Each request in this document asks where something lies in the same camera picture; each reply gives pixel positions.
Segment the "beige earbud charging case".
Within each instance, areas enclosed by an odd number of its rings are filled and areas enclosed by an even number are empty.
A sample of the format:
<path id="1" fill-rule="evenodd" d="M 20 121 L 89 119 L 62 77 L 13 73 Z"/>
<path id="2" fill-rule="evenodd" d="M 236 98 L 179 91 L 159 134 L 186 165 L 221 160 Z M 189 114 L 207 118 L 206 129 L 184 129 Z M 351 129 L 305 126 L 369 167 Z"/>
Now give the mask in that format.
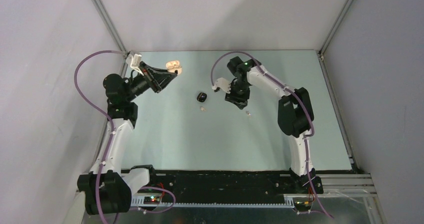
<path id="1" fill-rule="evenodd" d="M 175 73 L 177 75 L 181 75 L 182 72 L 183 72 L 182 71 L 183 68 L 182 68 L 179 60 L 169 61 L 165 64 L 165 66 L 166 66 L 167 72 Z"/>

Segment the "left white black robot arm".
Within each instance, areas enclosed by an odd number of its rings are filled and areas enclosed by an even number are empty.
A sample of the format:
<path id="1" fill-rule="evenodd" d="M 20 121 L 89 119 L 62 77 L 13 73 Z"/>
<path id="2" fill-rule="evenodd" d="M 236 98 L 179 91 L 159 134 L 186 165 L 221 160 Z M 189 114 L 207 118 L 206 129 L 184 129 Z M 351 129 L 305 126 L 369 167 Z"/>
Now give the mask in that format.
<path id="1" fill-rule="evenodd" d="M 103 80 L 107 96 L 108 119 L 104 143 L 88 174 L 77 181 L 78 190 L 85 193 L 85 210 L 89 215 L 125 213 L 132 197 L 141 188 L 153 192 L 158 179 L 152 175 L 153 167 L 131 168 L 122 175 L 124 152 L 138 118 L 134 99 L 147 90 L 159 93 L 182 74 L 178 60 L 169 61 L 164 69 L 154 68 L 143 61 L 131 66 L 136 76 L 123 78 L 110 74 Z"/>

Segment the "black earbud charging case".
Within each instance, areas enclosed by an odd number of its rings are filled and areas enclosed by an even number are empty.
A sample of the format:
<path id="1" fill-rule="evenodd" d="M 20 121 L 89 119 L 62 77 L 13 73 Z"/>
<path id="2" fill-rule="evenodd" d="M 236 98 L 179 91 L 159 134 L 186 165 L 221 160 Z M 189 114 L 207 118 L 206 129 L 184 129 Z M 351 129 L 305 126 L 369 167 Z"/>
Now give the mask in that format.
<path id="1" fill-rule="evenodd" d="M 204 103 L 206 101 L 207 97 L 208 97 L 208 95 L 206 93 L 199 92 L 197 97 L 196 97 L 196 100 L 200 103 Z"/>

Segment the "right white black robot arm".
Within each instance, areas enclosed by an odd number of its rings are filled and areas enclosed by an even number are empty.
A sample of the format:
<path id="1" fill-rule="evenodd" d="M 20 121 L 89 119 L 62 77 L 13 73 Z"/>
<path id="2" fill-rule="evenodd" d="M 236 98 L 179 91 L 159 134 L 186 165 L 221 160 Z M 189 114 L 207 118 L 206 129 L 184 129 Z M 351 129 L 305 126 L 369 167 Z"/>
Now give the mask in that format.
<path id="1" fill-rule="evenodd" d="M 313 168 L 308 144 L 313 134 L 314 114 L 308 91 L 305 88 L 290 88 L 254 59 L 242 61 L 236 56 L 228 62 L 227 67 L 234 78 L 224 81 L 225 101 L 240 110 L 244 109 L 248 105 L 251 86 L 268 91 L 277 98 L 278 126 L 284 134 L 292 137 L 290 170 L 295 176 L 290 185 L 295 192 L 304 193 L 311 186 L 307 174 Z"/>

